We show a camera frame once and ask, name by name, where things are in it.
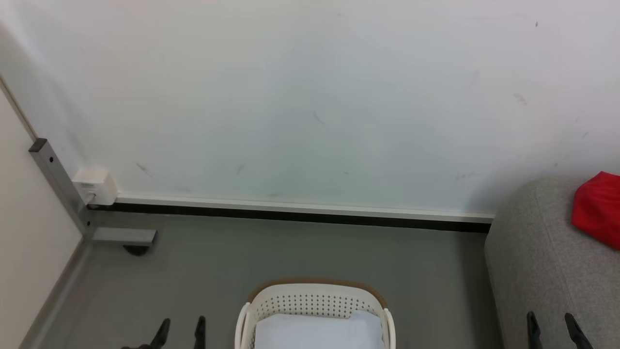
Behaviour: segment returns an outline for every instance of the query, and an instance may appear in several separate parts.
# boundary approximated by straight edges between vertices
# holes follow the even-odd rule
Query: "white cloth in basket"
[[[385,349],[379,317],[356,310],[349,319],[275,314],[256,324],[254,349]]]

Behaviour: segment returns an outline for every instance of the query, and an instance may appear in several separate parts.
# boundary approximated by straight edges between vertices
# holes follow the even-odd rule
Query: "gray fabric armrest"
[[[485,255],[506,349],[527,348],[534,311],[545,349],[573,348],[573,313],[595,349],[620,348],[620,253],[570,224],[587,178],[550,177],[519,189],[500,209]]]

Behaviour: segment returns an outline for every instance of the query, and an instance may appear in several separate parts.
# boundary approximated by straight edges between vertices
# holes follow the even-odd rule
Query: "white electrical socket box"
[[[118,196],[116,184],[105,168],[80,168],[73,184],[86,204],[112,205]]]

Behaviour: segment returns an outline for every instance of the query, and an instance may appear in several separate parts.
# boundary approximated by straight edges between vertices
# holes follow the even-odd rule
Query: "red fabric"
[[[620,176],[601,172],[575,192],[571,223],[620,250]]]

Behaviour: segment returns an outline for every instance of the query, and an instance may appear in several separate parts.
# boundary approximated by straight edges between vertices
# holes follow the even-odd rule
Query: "white basket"
[[[348,319],[354,310],[377,315],[385,348],[396,349],[394,319],[383,297],[364,284],[329,279],[283,279],[259,287],[241,308],[234,349],[254,349],[256,323],[273,314]]]

